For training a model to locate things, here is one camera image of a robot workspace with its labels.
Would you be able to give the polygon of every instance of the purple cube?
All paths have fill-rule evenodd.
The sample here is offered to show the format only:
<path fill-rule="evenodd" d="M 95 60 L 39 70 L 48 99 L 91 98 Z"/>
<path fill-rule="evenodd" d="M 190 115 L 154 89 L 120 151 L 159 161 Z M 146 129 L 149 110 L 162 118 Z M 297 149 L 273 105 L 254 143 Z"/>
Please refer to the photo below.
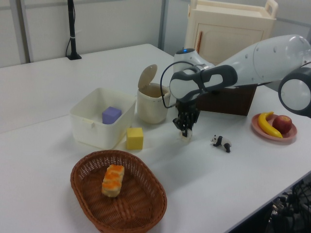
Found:
<path fill-rule="evenodd" d="M 120 109 L 108 107 L 102 114 L 103 124 L 113 124 L 121 115 L 122 112 Z"/>

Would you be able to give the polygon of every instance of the yellow cube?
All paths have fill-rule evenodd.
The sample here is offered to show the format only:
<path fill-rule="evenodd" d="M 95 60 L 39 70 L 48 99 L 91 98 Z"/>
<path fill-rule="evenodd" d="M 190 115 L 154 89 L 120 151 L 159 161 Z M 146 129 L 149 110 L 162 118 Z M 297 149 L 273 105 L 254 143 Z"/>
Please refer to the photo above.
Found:
<path fill-rule="evenodd" d="M 126 148 L 128 150 L 141 150 L 144 141 L 142 128 L 127 128 Z"/>

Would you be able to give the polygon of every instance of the panda figurine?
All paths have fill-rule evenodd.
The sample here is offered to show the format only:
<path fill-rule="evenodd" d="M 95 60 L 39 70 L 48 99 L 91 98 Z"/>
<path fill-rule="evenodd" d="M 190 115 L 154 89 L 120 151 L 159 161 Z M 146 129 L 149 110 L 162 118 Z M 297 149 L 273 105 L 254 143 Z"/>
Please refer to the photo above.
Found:
<path fill-rule="evenodd" d="M 214 143 L 213 146 L 215 146 L 215 147 L 222 145 L 226 149 L 226 152 L 230 153 L 230 147 L 232 146 L 232 144 L 228 139 L 226 139 L 222 136 L 214 135 L 211 142 Z"/>

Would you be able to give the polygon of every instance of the brown box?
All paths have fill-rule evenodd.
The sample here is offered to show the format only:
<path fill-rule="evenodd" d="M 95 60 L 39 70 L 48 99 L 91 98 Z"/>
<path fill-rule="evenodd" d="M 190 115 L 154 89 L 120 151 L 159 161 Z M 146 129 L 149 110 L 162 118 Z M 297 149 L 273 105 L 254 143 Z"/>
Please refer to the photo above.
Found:
<path fill-rule="evenodd" d="M 256 86 L 225 88 L 199 96 L 196 106 L 201 111 L 247 116 L 255 91 Z"/>

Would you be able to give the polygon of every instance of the wooden cabinet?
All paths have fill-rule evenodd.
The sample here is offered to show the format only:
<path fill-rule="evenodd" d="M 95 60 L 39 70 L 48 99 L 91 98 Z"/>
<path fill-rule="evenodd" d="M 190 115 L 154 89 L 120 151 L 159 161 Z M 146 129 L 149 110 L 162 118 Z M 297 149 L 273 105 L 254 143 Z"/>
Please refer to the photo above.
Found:
<path fill-rule="evenodd" d="M 191 0 L 185 48 L 194 48 L 214 65 L 270 37 L 278 4 L 265 7 Z"/>

